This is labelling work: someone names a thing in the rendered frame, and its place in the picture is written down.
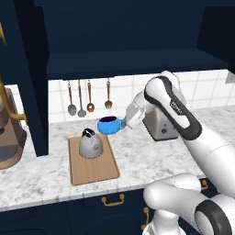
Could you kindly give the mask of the blue mug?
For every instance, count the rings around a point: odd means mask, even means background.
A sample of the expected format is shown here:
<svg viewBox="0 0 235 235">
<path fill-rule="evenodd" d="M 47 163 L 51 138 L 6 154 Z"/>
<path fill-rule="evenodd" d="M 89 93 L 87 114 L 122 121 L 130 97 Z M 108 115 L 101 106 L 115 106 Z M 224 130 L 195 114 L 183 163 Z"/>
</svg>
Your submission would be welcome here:
<svg viewBox="0 0 235 235">
<path fill-rule="evenodd" d="M 112 135 L 119 132 L 125 126 L 124 118 L 115 116 L 102 117 L 97 122 L 97 129 L 104 135 Z"/>
</svg>

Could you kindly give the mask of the metal hanging ladle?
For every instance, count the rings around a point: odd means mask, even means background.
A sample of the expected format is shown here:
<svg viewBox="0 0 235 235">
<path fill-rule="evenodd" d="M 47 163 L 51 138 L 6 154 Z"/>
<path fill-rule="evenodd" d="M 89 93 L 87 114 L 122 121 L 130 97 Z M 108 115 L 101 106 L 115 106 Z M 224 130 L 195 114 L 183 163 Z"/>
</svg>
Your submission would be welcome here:
<svg viewBox="0 0 235 235">
<path fill-rule="evenodd" d="M 82 101 L 82 89 L 81 84 L 78 84 L 78 92 L 79 92 L 79 101 Z M 83 103 L 80 103 L 80 110 L 77 113 L 79 118 L 84 118 L 86 116 L 86 111 L 83 109 Z"/>
</svg>

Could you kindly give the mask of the brown coffee machine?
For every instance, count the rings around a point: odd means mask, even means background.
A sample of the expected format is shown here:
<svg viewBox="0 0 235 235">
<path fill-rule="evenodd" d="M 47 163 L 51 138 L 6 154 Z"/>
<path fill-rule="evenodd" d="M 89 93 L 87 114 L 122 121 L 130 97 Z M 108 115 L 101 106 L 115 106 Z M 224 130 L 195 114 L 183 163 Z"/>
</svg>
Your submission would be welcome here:
<svg viewBox="0 0 235 235">
<path fill-rule="evenodd" d="M 0 96 L 0 170 L 20 161 L 26 139 L 27 132 L 18 120 L 8 115 Z"/>
</svg>

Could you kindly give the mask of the navy cabinet door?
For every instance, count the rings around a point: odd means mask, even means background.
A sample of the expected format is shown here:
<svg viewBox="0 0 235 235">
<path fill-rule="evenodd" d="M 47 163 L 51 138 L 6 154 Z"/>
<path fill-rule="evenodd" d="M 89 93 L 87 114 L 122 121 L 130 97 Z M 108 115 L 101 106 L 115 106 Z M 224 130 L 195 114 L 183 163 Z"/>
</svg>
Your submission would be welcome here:
<svg viewBox="0 0 235 235">
<path fill-rule="evenodd" d="M 38 156 L 49 153 L 49 55 L 42 8 L 33 0 L 0 0 L 0 74 L 18 86 Z"/>
<path fill-rule="evenodd" d="M 228 65 L 235 74 L 235 0 L 204 0 L 197 47 Z"/>
</svg>

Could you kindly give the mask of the silver toaster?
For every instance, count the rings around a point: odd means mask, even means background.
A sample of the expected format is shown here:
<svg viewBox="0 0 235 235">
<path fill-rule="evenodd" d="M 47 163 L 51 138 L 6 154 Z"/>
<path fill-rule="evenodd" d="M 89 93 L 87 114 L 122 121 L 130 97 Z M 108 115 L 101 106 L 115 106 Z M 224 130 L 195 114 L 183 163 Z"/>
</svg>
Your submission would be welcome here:
<svg viewBox="0 0 235 235">
<path fill-rule="evenodd" d="M 154 141 L 175 140 L 179 137 L 176 128 L 158 108 L 145 115 L 143 124 Z"/>
</svg>

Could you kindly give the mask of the metal hanging spoon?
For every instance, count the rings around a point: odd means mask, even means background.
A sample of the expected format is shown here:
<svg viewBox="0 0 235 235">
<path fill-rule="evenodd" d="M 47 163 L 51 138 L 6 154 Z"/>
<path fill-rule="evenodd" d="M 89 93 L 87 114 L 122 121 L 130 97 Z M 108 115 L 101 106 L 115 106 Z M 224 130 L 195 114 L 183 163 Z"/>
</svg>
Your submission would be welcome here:
<svg viewBox="0 0 235 235">
<path fill-rule="evenodd" d="M 71 89 L 70 84 L 68 84 L 68 90 L 69 90 L 69 96 L 72 96 L 72 89 Z M 70 99 L 70 104 L 68 106 L 68 112 L 71 116 L 74 116 L 76 114 L 76 106 L 73 104 L 72 99 Z"/>
</svg>

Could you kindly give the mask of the navy drawer front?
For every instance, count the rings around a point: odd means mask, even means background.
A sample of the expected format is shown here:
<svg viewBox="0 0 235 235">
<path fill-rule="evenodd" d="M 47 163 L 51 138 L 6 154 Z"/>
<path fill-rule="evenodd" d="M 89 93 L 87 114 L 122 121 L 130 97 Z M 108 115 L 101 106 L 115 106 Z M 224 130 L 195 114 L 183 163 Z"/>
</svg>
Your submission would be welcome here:
<svg viewBox="0 0 235 235">
<path fill-rule="evenodd" d="M 207 190 L 201 190 L 201 193 L 204 195 L 204 196 L 206 196 L 206 197 L 208 197 L 208 198 L 211 198 L 211 197 L 213 197 L 213 196 L 216 196 L 217 194 L 218 194 L 218 190 L 217 190 L 217 188 L 210 182 L 210 180 L 209 179 L 207 179 L 207 178 L 200 178 L 200 183 L 201 183 L 201 181 L 203 181 L 203 180 L 206 180 L 207 181 L 207 185 L 208 185 L 208 189 Z"/>
<path fill-rule="evenodd" d="M 143 190 L 123 192 L 124 204 L 105 207 L 103 196 L 93 196 L 66 203 L 72 235 L 141 235 L 146 216 Z M 105 195 L 107 202 L 117 202 L 120 193 Z"/>
<path fill-rule="evenodd" d="M 43 235 L 72 235 L 64 202 L 0 212 L 0 233 L 40 229 Z"/>
</svg>

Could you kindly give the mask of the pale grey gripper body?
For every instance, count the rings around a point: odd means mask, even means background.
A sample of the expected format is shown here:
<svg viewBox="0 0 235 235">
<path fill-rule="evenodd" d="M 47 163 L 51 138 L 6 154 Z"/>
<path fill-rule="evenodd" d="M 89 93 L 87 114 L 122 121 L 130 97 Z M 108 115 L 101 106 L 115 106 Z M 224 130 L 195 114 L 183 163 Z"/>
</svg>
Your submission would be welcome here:
<svg viewBox="0 0 235 235">
<path fill-rule="evenodd" d="M 143 100 L 133 100 L 126 109 L 126 125 L 133 129 L 145 117 L 145 102 Z"/>
</svg>

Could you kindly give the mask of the wooden hanging fork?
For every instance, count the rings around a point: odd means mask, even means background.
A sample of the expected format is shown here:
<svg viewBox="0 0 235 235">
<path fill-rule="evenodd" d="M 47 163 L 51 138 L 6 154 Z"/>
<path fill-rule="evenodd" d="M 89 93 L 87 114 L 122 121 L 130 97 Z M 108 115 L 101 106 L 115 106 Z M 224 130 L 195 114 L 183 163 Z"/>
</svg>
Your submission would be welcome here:
<svg viewBox="0 0 235 235">
<path fill-rule="evenodd" d="M 110 100 L 110 81 L 106 81 L 106 92 L 107 92 L 107 101 L 105 102 L 105 108 L 109 109 L 112 107 L 113 103 Z"/>
</svg>

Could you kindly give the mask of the navy wall cabinet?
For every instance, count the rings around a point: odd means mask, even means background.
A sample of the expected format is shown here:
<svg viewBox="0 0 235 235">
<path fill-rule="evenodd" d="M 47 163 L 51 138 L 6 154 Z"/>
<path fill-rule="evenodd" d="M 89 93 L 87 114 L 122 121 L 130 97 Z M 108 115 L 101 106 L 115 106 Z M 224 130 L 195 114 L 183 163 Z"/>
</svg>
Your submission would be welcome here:
<svg viewBox="0 0 235 235">
<path fill-rule="evenodd" d="M 196 47 L 201 0 L 34 0 L 51 80 L 225 69 Z"/>
</svg>

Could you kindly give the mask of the wooden hanging spoon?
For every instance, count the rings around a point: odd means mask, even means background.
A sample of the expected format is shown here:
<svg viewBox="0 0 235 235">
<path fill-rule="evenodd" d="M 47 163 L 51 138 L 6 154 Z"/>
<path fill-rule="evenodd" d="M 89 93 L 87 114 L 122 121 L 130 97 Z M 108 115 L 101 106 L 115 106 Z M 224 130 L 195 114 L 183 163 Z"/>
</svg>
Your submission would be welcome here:
<svg viewBox="0 0 235 235">
<path fill-rule="evenodd" d="M 89 98 L 89 103 L 87 104 L 87 111 L 88 112 L 93 112 L 95 110 L 95 105 L 92 103 L 91 100 L 91 83 L 87 82 L 87 89 L 88 89 L 88 98 Z"/>
</svg>

